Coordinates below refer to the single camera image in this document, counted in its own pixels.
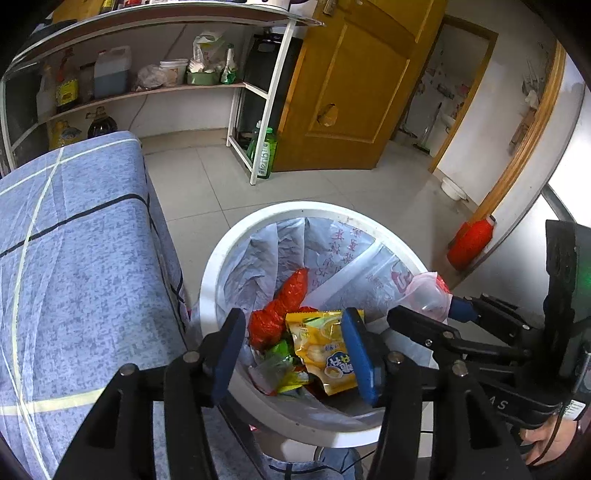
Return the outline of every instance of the red plastic bag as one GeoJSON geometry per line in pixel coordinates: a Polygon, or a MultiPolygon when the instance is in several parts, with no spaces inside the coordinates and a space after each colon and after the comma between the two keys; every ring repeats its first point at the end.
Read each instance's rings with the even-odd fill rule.
{"type": "Polygon", "coordinates": [[[256,350],[270,348],[281,340],[281,334],[285,328],[285,321],[276,313],[266,310],[252,312],[251,321],[248,323],[248,338],[251,346],[256,350]]]}
{"type": "Polygon", "coordinates": [[[269,313],[276,313],[282,319],[285,319],[285,315],[289,313],[285,305],[283,305],[283,302],[279,299],[271,300],[269,303],[267,303],[265,311],[269,313]]]}
{"type": "Polygon", "coordinates": [[[301,303],[304,301],[306,294],[308,293],[308,269],[300,268],[296,270],[294,274],[289,277],[279,294],[277,299],[281,300],[288,313],[295,312],[300,308],[301,303]]]}
{"type": "Polygon", "coordinates": [[[300,307],[297,309],[297,313],[309,313],[309,312],[318,312],[318,309],[312,307],[300,307]]]}
{"type": "Polygon", "coordinates": [[[299,310],[307,292],[308,269],[301,268],[285,281],[276,299],[271,300],[263,310],[252,312],[248,334],[254,349],[265,350],[281,340],[281,335],[286,330],[285,315],[288,313],[316,312],[315,309],[299,310]]]}

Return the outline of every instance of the door frame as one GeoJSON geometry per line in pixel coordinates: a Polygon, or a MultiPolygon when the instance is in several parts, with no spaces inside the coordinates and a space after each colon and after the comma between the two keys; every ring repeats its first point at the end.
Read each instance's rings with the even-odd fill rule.
{"type": "Polygon", "coordinates": [[[431,55],[433,53],[433,50],[435,49],[435,45],[437,44],[437,40],[439,39],[439,35],[441,34],[441,31],[445,25],[449,25],[450,27],[456,27],[461,30],[465,30],[467,32],[470,32],[474,35],[477,35],[478,37],[484,38],[485,40],[488,41],[488,47],[486,48],[486,52],[485,52],[484,56],[482,57],[482,61],[480,62],[480,65],[478,66],[478,69],[476,71],[476,76],[474,78],[474,82],[472,82],[472,86],[470,87],[470,92],[468,93],[466,100],[464,100],[464,105],[462,106],[462,108],[460,108],[460,111],[457,113],[457,118],[456,118],[455,123],[453,124],[453,127],[451,128],[450,132],[447,134],[445,141],[443,142],[443,144],[441,145],[439,150],[437,150],[437,154],[433,157],[433,160],[431,161],[431,164],[429,165],[428,170],[431,173],[435,172],[437,165],[439,164],[439,162],[443,158],[443,154],[446,152],[447,148],[449,147],[449,144],[452,142],[453,137],[456,135],[458,128],[460,128],[460,124],[464,120],[464,117],[466,116],[466,112],[468,111],[468,109],[470,108],[470,104],[472,103],[472,100],[474,100],[474,96],[476,95],[476,91],[478,90],[478,87],[480,86],[480,82],[482,81],[482,78],[484,77],[484,73],[486,72],[486,68],[488,67],[488,63],[491,59],[492,51],[495,48],[496,39],[499,36],[499,34],[497,32],[489,30],[488,28],[482,27],[480,25],[476,25],[472,22],[469,22],[468,20],[464,20],[463,18],[453,17],[453,16],[447,15],[447,14],[444,15],[443,20],[441,21],[441,25],[439,26],[439,31],[437,32],[437,37],[435,38],[435,42],[433,43],[432,50],[431,50],[431,52],[429,52],[427,60],[425,61],[425,65],[423,66],[423,71],[421,73],[421,76],[419,77],[419,80],[417,81],[417,85],[415,86],[415,89],[413,90],[412,96],[408,99],[408,106],[407,106],[406,110],[408,110],[410,108],[410,103],[413,100],[414,94],[416,92],[416,88],[418,87],[418,84],[421,82],[421,79],[423,78],[423,74],[425,72],[425,69],[427,68],[427,64],[429,63],[429,60],[431,59],[431,55]]]}
{"type": "Polygon", "coordinates": [[[540,106],[535,112],[534,122],[528,128],[524,139],[517,147],[513,158],[505,167],[500,178],[496,181],[495,186],[493,186],[472,217],[468,220],[469,223],[475,223],[493,214],[530,160],[550,120],[550,115],[552,115],[554,105],[558,99],[564,68],[566,66],[566,56],[566,50],[557,40],[554,48],[552,68],[546,81],[542,98],[540,99],[540,106]]]}

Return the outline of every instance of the electric cable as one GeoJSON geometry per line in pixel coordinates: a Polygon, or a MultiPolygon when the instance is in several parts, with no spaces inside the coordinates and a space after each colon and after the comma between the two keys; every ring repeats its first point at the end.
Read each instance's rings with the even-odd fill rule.
{"type": "MultiPolygon", "coordinates": [[[[421,433],[430,433],[430,434],[433,434],[433,431],[432,431],[432,430],[421,430],[421,433]]],[[[359,463],[361,460],[363,460],[363,459],[367,458],[369,455],[371,455],[371,454],[373,454],[373,453],[375,453],[375,450],[372,450],[371,452],[369,452],[369,453],[366,453],[365,455],[363,455],[361,458],[359,458],[359,459],[355,460],[355,461],[354,461],[353,463],[351,463],[351,465],[349,465],[349,466],[348,466],[348,467],[347,467],[345,470],[341,471],[341,475],[342,475],[343,473],[345,473],[347,470],[349,470],[351,467],[354,467],[355,465],[357,465],[357,464],[358,464],[358,463],[359,463]]]]}
{"type": "Polygon", "coordinates": [[[369,453],[366,453],[365,455],[363,455],[361,458],[358,458],[357,460],[355,460],[353,463],[351,463],[351,465],[349,465],[345,470],[341,471],[341,475],[343,473],[345,473],[347,470],[349,470],[351,467],[354,467],[355,465],[357,465],[361,460],[367,458],[369,455],[375,453],[375,450],[372,450],[369,453]]]}
{"type": "Polygon", "coordinates": [[[564,405],[562,406],[562,408],[560,409],[560,412],[558,413],[558,417],[556,418],[556,423],[554,424],[554,430],[552,430],[552,435],[550,435],[550,439],[548,440],[546,447],[544,448],[544,450],[542,451],[540,456],[529,464],[530,467],[534,466],[536,463],[538,463],[540,460],[542,460],[542,458],[544,458],[546,453],[548,453],[548,451],[550,450],[550,447],[552,447],[552,443],[554,442],[554,439],[556,438],[556,435],[558,434],[558,429],[560,428],[560,424],[562,423],[562,417],[564,416],[564,413],[566,412],[566,409],[568,406],[569,406],[569,403],[564,402],[564,405]]]}

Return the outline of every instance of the pink plastic bag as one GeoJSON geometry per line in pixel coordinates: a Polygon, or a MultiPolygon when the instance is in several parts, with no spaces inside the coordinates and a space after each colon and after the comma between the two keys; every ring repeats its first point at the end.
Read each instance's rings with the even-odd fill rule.
{"type": "Polygon", "coordinates": [[[402,305],[438,322],[447,319],[452,294],[437,272],[415,275],[404,296],[393,307],[402,305]]]}

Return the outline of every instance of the wooden shelf board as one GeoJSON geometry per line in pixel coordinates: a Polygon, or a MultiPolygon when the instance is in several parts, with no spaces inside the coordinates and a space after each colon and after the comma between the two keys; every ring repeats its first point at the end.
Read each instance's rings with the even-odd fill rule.
{"type": "Polygon", "coordinates": [[[66,116],[66,115],[70,115],[71,113],[78,112],[80,110],[92,109],[92,108],[97,107],[99,105],[104,105],[105,103],[116,102],[118,100],[125,100],[127,98],[135,98],[135,97],[140,97],[140,96],[144,96],[144,95],[155,95],[157,93],[184,92],[187,90],[202,90],[202,89],[214,89],[214,88],[244,88],[244,83],[239,82],[239,83],[233,83],[231,85],[224,85],[222,83],[220,83],[218,85],[178,85],[175,87],[162,87],[162,88],[158,88],[156,90],[146,90],[145,92],[128,92],[128,93],[124,93],[123,95],[116,95],[113,97],[101,98],[99,100],[93,100],[92,102],[85,103],[84,105],[76,106],[74,108],[71,108],[70,110],[67,110],[62,113],[58,113],[57,115],[50,117],[46,122],[40,122],[40,124],[51,122],[53,120],[56,120],[58,118],[66,116]]]}
{"type": "Polygon", "coordinates": [[[138,5],[97,15],[66,27],[31,45],[12,61],[9,70],[22,64],[38,62],[51,53],[90,38],[129,28],[165,23],[229,22],[271,27],[296,20],[298,25],[322,25],[279,8],[215,1],[180,1],[166,4],[138,5]]]}

